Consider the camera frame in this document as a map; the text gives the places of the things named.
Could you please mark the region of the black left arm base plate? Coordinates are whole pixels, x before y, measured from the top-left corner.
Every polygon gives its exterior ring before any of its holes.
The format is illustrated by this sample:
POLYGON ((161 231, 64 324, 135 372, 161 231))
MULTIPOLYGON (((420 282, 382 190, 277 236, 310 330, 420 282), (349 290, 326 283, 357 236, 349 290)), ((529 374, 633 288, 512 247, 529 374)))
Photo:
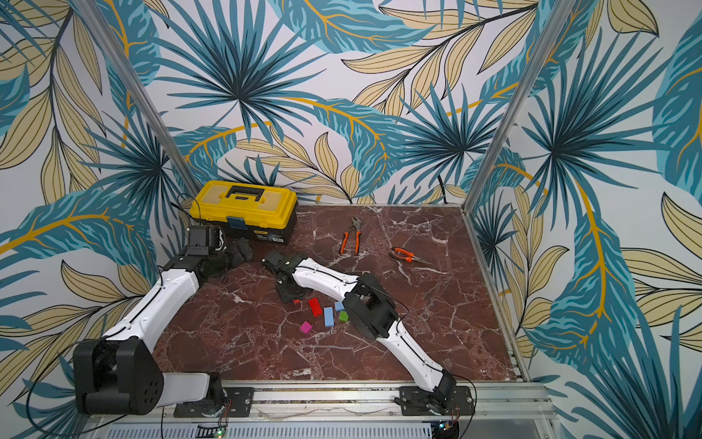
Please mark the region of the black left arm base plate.
POLYGON ((181 402, 174 411, 175 418, 202 418, 209 421, 227 418, 247 418, 252 409, 252 387, 228 387, 215 391, 197 402, 181 402))

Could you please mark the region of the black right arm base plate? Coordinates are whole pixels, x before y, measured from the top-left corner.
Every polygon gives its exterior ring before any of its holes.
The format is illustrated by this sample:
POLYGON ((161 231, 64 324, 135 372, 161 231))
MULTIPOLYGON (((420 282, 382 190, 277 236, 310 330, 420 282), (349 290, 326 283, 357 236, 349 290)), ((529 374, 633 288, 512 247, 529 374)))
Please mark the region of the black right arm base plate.
POLYGON ((400 395, 394 398, 403 416, 468 416, 475 413, 475 397, 467 386, 457 387, 446 401, 437 394, 419 387, 400 387, 400 395))

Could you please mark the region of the magenta small cube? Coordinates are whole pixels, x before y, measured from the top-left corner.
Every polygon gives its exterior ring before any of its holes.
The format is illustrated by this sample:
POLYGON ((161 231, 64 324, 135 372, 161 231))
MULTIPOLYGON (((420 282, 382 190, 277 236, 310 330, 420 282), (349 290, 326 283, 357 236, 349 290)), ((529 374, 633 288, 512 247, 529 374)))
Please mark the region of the magenta small cube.
POLYGON ((305 334, 308 334, 312 329, 313 326, 307 321, 303 322, 303 324, 300 326, 300 330, 305 334))

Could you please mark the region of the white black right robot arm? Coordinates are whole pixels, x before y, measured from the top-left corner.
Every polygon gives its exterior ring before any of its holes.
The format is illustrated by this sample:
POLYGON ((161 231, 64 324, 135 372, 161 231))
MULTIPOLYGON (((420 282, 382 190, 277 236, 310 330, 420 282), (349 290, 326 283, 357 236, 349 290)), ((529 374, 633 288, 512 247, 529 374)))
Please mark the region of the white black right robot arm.
POLYGON ((456 380, 433 360, 406 329, 396 302, 373 274, 344 274, 301 254, 284 256, 271 251, 263 266, 276 279, 281 300, 303 299, 310 291, 342 303, 354 328, 382 344, 409 371, 419 390, 414 407, 447 413, 453 405, 456 380))

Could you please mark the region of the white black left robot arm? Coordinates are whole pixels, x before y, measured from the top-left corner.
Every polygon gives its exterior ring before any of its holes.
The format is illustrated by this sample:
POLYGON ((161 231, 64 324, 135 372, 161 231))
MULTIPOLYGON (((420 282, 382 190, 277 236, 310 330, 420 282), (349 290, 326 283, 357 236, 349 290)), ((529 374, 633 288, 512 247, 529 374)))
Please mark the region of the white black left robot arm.
POLYGON ((186 245, 166 263, 146 297, 100 338, 76 347, 78 412, 145 415, 177 404, 206 404, 214 410, 225 406, 225 391, 216 373, 166 373, 153 351, 174 316, 208 279, 252 258, 245 239, 230 241, 215 225, 190 227, 186 245))

